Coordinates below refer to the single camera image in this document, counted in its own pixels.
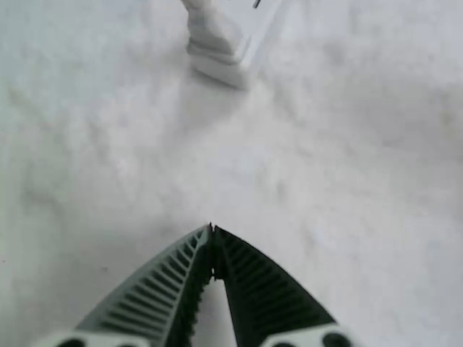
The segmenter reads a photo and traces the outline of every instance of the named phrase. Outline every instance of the white surface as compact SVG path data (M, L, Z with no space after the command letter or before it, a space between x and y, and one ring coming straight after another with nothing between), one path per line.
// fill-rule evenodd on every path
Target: white surface
M0 345L73 327L211 220L366 346L458 346L462 7L296 0L238 93L190 71L180 1L3 1Z

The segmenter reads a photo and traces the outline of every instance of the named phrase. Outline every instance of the screw head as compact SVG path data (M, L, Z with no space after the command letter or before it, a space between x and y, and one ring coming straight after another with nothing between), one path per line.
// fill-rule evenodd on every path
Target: screw head
M323 345L325 347L352 347L350 340L339 333L328 333L323 336Z

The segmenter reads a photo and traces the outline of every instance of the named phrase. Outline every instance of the white cloth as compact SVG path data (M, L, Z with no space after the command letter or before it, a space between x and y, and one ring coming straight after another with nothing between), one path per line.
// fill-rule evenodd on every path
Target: white cloth
M208 221L366 346L460 346L462 7L294 0L241 93L190 69L180 1L3 0L0 346ZM236 346L227 310L205 293L196 346Z

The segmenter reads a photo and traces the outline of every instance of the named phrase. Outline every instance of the white base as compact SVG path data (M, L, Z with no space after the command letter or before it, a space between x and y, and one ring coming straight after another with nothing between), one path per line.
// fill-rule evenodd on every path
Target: white base
M245 52L236 64L190 54L193 67L228 85L248 88L278 31L288 2L289 0L261 0L257 8L254 8L254 3L250 0L217 0L217 6L243 30L247 43Z

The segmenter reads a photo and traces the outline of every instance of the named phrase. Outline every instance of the white plastic object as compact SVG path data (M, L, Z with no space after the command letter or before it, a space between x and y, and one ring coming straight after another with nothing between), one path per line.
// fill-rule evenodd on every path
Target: white plastic object
M268 336L260 347L364 347L345 327L336 323L318 325Z
M192 66L228 85L247 89L258 73L289 0L215 0L218 10L241 30L242 39L232 56L203 54L189 49Z
M88 333L86 331L60 331L34 343L32 347L150 347L148 340L114 333Z

